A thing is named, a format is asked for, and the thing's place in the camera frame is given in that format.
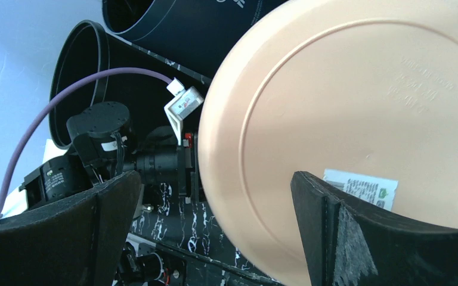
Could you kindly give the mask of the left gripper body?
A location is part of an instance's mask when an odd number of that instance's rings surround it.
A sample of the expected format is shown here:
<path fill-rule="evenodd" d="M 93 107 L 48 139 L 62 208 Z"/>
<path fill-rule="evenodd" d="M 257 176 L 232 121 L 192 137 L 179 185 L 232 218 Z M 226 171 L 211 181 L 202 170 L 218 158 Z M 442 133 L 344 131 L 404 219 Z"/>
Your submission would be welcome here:
<path fill-rule="evenodd" d="M 151 131 L 138 146 L 134 169 L 145 185 L 169 183 L 180 197 L 197 197 L 197 133 L 181 135 L 180 142 L 170 126 Z"/>

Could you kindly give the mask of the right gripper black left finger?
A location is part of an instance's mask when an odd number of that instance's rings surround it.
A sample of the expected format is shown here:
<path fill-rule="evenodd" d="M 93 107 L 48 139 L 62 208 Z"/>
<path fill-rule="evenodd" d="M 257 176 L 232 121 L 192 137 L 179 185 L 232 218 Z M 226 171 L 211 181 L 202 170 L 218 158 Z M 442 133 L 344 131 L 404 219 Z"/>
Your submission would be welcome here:
<path fill-rule="evenodd" d="M 126 172 L 0 219 L 0 285 L 111 285 L 140 189 Z"/>

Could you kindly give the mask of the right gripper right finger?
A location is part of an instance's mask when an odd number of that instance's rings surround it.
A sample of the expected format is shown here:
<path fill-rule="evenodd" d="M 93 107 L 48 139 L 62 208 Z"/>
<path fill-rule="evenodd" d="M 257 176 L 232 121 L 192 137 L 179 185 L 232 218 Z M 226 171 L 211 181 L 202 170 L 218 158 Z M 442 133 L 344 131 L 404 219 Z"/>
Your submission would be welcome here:
<path fill-rule="evenodd" d="M 389 212 L 304 171 L 290 189 L 308 285 L 458 285 L 458 229 Z"/>

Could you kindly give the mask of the dark navy bucket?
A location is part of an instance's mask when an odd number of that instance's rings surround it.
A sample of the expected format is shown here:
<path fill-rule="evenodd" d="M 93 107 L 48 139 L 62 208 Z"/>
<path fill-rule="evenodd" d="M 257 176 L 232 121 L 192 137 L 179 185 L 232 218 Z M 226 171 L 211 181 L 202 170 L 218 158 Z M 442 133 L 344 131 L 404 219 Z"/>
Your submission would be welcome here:
<path fill-rule="evenodd" d="M 116 36 L 214 77 L 236 42 L 282 0 L 143 0 L 102 2 Z"/>

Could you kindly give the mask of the orange bucket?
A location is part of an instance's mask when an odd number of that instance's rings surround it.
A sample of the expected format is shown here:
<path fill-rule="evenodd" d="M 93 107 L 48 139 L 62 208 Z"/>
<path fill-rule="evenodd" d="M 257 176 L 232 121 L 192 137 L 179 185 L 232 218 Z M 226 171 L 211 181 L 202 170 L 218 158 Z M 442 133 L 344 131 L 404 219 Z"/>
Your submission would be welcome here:
<path fill-rule="evenodd" d="M 458 1 L 279 6 L 217 71 L 198 151 L 227 238 L 284 285 L 308 285 L 298 171 L 458 229 Z"/>

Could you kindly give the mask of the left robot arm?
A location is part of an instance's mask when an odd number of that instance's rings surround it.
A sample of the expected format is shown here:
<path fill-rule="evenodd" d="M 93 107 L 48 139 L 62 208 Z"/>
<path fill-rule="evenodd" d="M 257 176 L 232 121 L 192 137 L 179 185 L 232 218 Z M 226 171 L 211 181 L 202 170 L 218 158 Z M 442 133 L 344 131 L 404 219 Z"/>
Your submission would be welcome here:
<path fill-rule="evenodd" d="M 27 209 L 36 209 L 86 191 L 127 171 L 136 171 L 141 183 L 174 187 L 180 198 L 200 199 L 202 186 L 194 133 L 178 143 L 170 126 L 158 126 L 137 136 L 131 113 L 122 103 L 109 101 L 88 107 L 67 120 L 71 143 L 24 178 Z"/>

